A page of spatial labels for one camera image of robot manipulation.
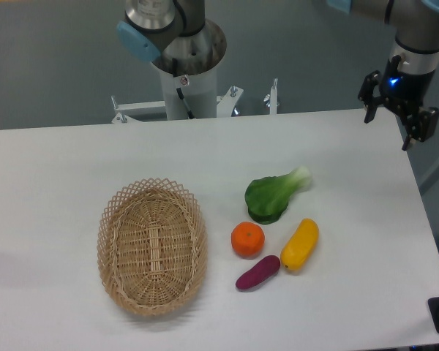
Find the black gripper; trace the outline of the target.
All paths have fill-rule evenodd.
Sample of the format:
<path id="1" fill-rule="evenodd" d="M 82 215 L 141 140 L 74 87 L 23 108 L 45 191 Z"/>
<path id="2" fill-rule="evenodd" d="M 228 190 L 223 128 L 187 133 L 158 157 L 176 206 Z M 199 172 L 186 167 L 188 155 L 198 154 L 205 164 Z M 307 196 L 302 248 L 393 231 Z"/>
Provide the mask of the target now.
<path id="1" fill-rule="evenodd" d="M 365 124 L 374 120 L 377 109 L 382 103 L 393 113 L 414 113 L 405 123 L 407 135 L 402 144 L 402 150 L 407 151 L 412 143 L 423 143 L 434 135 L 439 119 L 439 109 L 423 108 L 424 97 L 436 69 L 412 73 L 402 68 L 404 64 L 401 54 L 393 56 L 386 65 L 381 83 L 381 73 L 378 70 L 369 73 L 363 79 L 358 99 L 366 110 Z M 378 86 L 380 97 L 375 97 L 374 90 Z"/>

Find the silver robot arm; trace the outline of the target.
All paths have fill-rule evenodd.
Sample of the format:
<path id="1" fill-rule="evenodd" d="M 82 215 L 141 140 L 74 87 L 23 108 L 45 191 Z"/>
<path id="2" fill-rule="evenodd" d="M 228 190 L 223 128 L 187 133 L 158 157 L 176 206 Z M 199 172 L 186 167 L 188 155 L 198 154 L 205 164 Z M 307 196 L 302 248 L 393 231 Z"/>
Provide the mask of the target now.
<path id="1" fill-rule="evenodd" d="M 365 15 L 396 30 L 386 68 L 368 74 L 358 98 L 364 120 L 385 107 L 399 117 L 406 140 L 432 137 L 439 110 L 424 96 L 439 64 L 439 1 L 331 1 L 346 13 Z M 225 35 L 206 19 L 203 1 L 128 1 L 116 32 L 137 59 L 160 74 L 170 120 L 218 116 L 216 68 L 226 52 Z"/>

